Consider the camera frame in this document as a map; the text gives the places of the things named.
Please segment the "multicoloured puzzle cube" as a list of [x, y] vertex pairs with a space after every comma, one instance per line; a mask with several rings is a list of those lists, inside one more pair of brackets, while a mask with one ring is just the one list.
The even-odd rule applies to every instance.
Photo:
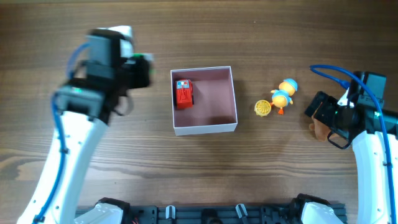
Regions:
[[133, 65], [141, 69], [142, 72], [146, 72], [148, 75], [154, 73], [154, 57], [150, 53], [133, 53], [131, 59]]

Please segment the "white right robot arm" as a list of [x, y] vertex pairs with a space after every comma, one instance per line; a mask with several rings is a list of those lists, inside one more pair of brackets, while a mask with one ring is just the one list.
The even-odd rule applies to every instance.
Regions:
[[346, 91], [336, 98], [319, 91], [305, 114], [321, 141], [352, 148], [358, 173], [358, 223], [397, 223], [397, 113], [384, 110], [386, 77], [335, 67]]

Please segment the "red toy truck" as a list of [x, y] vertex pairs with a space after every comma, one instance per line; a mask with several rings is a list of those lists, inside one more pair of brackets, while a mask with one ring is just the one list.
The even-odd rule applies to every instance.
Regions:
[[191, 108], [194, 105], [191, 80], [181, 79], [175, 82], [175, 104], [178, 110]]

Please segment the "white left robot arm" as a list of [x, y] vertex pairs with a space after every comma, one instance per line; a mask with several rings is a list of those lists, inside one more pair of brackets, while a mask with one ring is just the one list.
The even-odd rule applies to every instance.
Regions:
[[103, 198], [76, 214], [91, 157], [129, 90], [150, 83], [151, 54], [134, 52], [132, 28], [91, 30], [70, 56], [53, 94], [55, 129], [35, 192], [19, 223], [131, 223], [130, 205]]

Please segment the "yellow duck toy blue hat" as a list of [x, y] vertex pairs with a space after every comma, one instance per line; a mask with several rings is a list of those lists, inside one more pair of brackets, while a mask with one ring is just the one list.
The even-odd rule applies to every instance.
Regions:
[[292, 105], [294, 102], [291, 96], [294, 95], [298, 90], [298, 84], [291, 78], [285, 79], [279, 84], [278, 89], [272, 90], [272, 102], [271, 106], [275, 106], [279, 109], [278, 114], [284, 114], [284, 108], [288, 105]]

